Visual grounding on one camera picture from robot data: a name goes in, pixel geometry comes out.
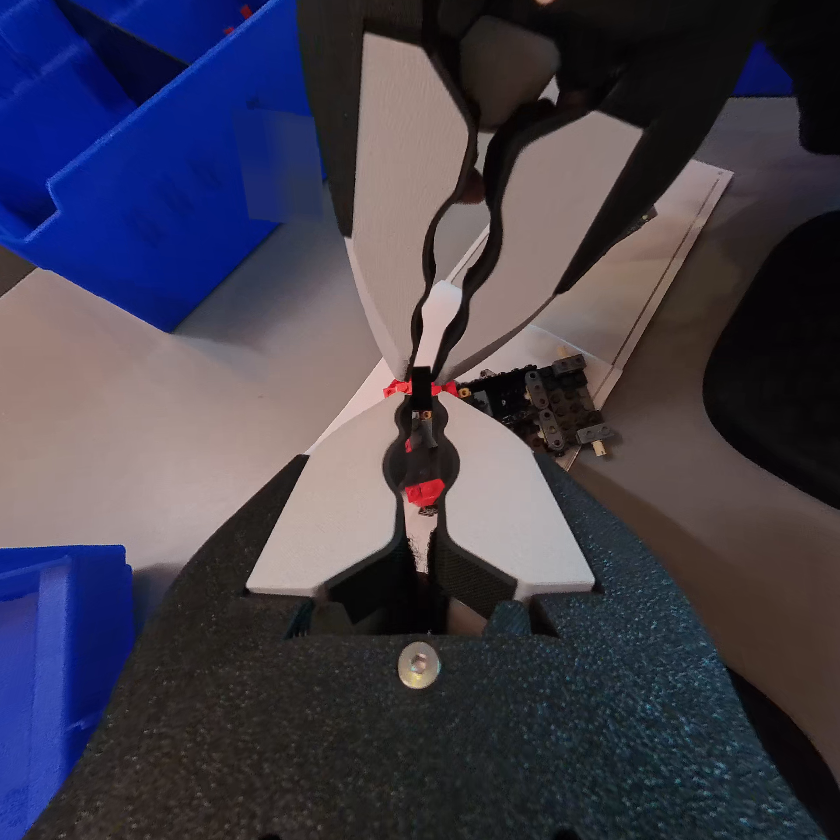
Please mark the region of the lego instruction booklet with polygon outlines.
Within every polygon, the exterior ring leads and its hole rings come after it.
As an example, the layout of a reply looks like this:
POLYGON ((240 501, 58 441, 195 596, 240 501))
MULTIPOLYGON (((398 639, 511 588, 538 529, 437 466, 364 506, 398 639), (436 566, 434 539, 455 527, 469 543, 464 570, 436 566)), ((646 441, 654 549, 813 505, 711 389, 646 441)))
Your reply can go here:
POLYGON ((497 374, 544 366, 563 353, 586 359, 589 391, 598 410, 620 379, 672 281, 732 178, 690 161, 656 202, 656 216, 617 243, 570 290, 554 298, 513 339, 457 380, 483 370, 497 374))

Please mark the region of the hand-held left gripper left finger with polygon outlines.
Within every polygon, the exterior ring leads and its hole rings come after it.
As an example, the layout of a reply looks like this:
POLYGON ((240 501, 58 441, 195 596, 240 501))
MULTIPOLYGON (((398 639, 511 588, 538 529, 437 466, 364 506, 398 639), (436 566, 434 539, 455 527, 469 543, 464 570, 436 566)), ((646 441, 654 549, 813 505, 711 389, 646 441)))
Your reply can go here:
POLYGON ((394 543, 404 517, 385 455, 403 402, 379 401, 311 450, 250 573, 249 592, 314 596, 394 543))

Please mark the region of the person's right forearm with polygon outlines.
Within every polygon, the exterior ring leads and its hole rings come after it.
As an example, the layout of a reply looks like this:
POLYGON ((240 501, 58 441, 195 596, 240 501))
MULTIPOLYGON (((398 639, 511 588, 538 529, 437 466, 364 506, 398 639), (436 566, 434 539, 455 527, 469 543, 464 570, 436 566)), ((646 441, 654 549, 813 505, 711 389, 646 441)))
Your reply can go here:
POLYGON ((773 2, 763 38, 791 78, 802 148, 838 156, 839 2, 773 2))

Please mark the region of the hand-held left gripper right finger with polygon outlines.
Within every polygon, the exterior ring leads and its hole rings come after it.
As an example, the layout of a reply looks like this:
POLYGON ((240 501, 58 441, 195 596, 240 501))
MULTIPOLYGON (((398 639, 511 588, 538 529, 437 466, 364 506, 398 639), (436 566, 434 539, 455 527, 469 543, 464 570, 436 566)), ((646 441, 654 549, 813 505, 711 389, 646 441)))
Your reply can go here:
POLYGON ((438 404, 440 442, 457 466, 438 499, 432 581, 485 618, 500 602, 591 592, 595 576, 535 453, 457 397, 438 404))

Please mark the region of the blue divided plastic bin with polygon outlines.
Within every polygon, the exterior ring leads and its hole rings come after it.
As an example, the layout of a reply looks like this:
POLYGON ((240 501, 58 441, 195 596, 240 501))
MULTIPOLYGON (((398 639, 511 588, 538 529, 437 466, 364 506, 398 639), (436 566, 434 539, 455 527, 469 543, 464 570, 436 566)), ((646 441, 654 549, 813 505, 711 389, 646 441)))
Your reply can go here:
POLYGON ((2 245, 169 332, 320 215, 297 5, 2 2, 2 245))

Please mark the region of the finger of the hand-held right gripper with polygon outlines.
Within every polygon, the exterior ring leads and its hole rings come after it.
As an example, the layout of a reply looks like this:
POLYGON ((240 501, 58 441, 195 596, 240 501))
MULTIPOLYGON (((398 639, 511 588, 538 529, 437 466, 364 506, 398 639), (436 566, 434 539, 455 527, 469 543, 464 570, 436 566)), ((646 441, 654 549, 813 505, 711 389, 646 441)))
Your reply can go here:
POLYGON ((444 330, 436 383, 475 367, 550 304, 643 137, 631 122, 548 98, 499 127, 483 170, 489 233, 444 330))
POLYGON ((364 34, 345 244, 365 316, 394 375, 413 364, 436 274, 437 225, 466 182, 476 142, 467 101, 438 56, 364 34))

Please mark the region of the black dimpled cushion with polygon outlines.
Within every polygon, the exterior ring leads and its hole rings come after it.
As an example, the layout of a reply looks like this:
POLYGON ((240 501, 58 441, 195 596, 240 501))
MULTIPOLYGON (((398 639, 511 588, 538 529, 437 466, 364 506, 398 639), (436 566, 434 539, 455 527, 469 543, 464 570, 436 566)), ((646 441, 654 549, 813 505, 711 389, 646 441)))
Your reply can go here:
POLYGON ((711 352, 710 422, 744 458, 839 508, 839 212, 769 253, 711 352))

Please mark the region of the red and black lego car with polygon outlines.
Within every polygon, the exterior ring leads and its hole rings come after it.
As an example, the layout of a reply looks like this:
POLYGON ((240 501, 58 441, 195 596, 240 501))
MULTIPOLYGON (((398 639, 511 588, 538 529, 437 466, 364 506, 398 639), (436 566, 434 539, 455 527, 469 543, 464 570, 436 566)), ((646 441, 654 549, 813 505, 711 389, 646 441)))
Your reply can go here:
POLYGON ((405 397, 407 407, 395 416, 400 441, 385 455, 385 477, 409 503, 436 512, 466 463, 467 445, 473 445, 480 466, 500 463, 501 445, 514 437, 556 460, 586 446, 603 455, 613 430, 594 406, 585 367, 585 357, 572 352, 545 366, 481 371, 475 379, 458 381, 436 360, 426 404, 413 400, 411 379, 395 380, 383 394, 405 397))

